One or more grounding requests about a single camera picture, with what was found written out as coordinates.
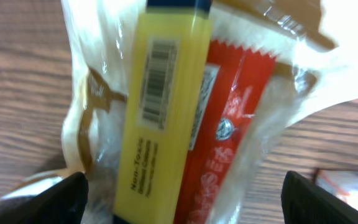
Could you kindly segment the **red candy stick packet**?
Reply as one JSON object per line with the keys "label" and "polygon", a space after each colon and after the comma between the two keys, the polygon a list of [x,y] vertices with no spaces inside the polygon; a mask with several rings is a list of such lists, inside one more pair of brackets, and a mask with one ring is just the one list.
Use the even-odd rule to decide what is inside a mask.
{"label": "red candy stick packet", "polygon": [[270,80],[275,57],[211,41],[175,223],[204,223]]}

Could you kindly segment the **yellow marker pen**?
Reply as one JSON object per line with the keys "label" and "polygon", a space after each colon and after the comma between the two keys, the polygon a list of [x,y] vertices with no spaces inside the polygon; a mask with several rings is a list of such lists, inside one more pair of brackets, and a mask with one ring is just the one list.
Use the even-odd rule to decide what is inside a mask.
{"label": "yellow marker pen", "polygon": [[211,0],[150,0],[139,15],[114,223],[172,223],[206,65]]}

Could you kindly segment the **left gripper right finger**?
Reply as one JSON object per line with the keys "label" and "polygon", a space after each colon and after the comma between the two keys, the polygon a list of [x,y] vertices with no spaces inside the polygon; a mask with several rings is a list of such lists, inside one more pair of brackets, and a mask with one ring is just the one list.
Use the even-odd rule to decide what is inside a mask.
{"label": "left gripper right finger", "polygon": [[295,171],[282,185],[285,224],[358,224],[358,211]]}

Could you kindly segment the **beige snack bag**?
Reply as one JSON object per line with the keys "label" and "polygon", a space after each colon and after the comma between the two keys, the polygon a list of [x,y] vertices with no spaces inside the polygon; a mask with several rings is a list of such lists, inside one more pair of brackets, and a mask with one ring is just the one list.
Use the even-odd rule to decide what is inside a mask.
{"label": "beige snack bag", "polygon": [[[272,76],[204,222],[235,223],[258,164],[283,130],[358,96],[358,0],[211,2],[210,43],[275,57]],[[67,167],[37,174],[21,187],[84,173],[89,192],[81,223],[114,223],[134,36],[146,3],[62,2],[73,79],[62,129]]]}

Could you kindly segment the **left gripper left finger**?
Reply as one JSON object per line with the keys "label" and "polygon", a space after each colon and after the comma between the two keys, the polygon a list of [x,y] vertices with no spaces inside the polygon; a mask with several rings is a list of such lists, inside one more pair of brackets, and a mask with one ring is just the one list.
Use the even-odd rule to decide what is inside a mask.
{"label": "left gripper left finger", "polygon": [[38,180],[0,198],[0,224],[80,224],[88,192],[82,172]]}

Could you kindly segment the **orange snack packet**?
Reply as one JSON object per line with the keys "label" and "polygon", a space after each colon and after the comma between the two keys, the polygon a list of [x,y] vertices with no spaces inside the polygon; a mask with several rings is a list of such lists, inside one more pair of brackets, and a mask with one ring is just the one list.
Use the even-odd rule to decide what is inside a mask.
{"label": "orange snack packet", "polygon": [[319,169],[314,183],[358,210],[358,171]]}

